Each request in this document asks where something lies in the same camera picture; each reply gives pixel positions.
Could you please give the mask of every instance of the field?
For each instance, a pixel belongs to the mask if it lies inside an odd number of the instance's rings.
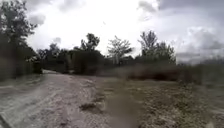
[[[114,78],[96,81],[93,104],[135,128],[224,127],[223,87]]]

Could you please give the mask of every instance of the cloudy sky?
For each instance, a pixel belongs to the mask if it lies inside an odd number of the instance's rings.
[[[27,7],[30,21],[39,24],[28,39],[35,49],[52,41],[71,49],[94,33],[104,54],[115,35],[138,54],[140,33],[153,30],[183,60],[224,53],[224,0],[27,0]]]

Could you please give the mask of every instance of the dirt road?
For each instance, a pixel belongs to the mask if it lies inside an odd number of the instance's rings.
[[[91,80],[48,72],[1,85],[0,114],[12,128],[109,127],[106,115],[79,108],[93,98]]]

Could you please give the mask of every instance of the treeline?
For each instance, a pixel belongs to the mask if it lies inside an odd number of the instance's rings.
[[[0,80],[41,73],[41,68],[80,75],[117,76],[127,79],[155,79],[201,84],[224,75],[223,59],[197,65],[177,64],[173,47],[159,42],[153,31],[143,32],[138,42],[141,54],[130,56],[134,48],[128,40],[115,36],[109,40],[108,56],[96,47],[100,38],[89,33],[86,41],[71,50],[52,43],[48,49],[35,52],[26,38],[37,27],[27,20],[26,4],[18,0],[0,3]]]
[[[141,40],[138,42],[142,49],[141,54],[136,57],[130,56],[134,48],[128,40],[115,36],[108,46],[109,55],[104,56],[96,50],[100,38],[91,33],[86,37],[87,41],[81,40],[81,45],[72,50],[60,49],[54,43],[49,49],[38,50],[44,68],[80,75],[197,84],[217,81],[220,80],[218,75],[224,75],[222,68],[224,61],[221,58],[206,60],[197,65],[177,64],[174,48],[165,42],[159,42],[153,31],[143,32],[140,35]]]
[[[35,27],[27,20],[24,2],[0,3],[0,80],[35,72],[36,53],[26,43]]]
[[[145,67],[145,65],[158,65],[159,63],[164,66],[176,65],[174,49],[165,42],[158,42],[156,34],[152,31],[143,32],[140,35],[139,43],[142,45],[142,50],[141,54],[136,57],[130,56],[134,48],[131,47],[128,40],[122,40],[117,36],[109,40],[109,55],[104,56],[96,50],[100,38],[92,33],[87,34],[86,37],[87,41],[81,40],[81,45],[72,50],[60,49],[55,43],[52,43],[48,49],[38,50],[43,67],[62,73],[72,71],[74,74],[102,75],[109,73],[110,70],[128,66],[141,65]]]

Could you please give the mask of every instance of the dry grass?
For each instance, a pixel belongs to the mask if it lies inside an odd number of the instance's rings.
[[[96,100],[106,102],[109,114],[132,117],[139,128],[204,128],[209,121],[191,86],[117,79],[100,80],[100,85]]]

